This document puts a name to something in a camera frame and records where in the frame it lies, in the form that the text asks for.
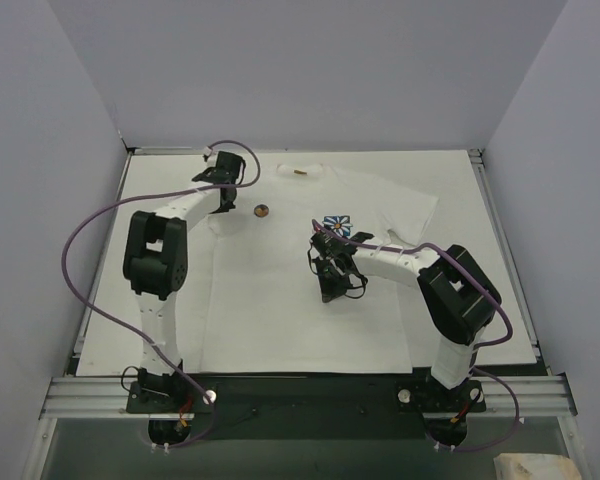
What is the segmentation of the white t-shirt with flower print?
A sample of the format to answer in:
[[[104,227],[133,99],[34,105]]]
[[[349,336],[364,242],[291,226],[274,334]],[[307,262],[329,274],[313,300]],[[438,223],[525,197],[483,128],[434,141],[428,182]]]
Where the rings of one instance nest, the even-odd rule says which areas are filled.
[[[417,245],[435,196],[381,177],[310,165],[266,167],[234,211],[207,223],[216,237],[200,366],[214,373],[408,373],[397,287],[375,279],[360,299],[323,303],[307,257],[314,223],[347,238]],[[253,209],[269,207],[258,218]]]

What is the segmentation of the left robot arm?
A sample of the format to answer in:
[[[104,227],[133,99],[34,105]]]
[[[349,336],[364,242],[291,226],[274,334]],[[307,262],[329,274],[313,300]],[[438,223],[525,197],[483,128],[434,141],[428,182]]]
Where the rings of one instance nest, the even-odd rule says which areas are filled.
[[[136,211],[127,235],[123,276],[138,303],[143,347],[138,373],[141,392],[163,411],[184,402],[188,382],[177,373],[176,300],[188,274],[188,233],[211,214],[235,208],[236,187],[244,178],[243,157],[220,151],[210,166],[194,176],[190,192],[152,211]]]

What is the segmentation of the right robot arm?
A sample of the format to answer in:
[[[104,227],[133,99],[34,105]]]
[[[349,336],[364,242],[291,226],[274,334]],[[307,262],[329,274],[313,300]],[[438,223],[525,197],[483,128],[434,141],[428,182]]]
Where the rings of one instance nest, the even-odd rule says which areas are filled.
[[[419,288],[441,339],[431,376],[452,390],[469,378],[476,346],[491,323],[501,297],[469,252],[453,245],[407,249],[372,245],[371,234],[352,238],[317,231],[310,239],[311,271],[318,277],[322,301],[329,303],[354,291],[366,292],[368,279],[378,277]]]

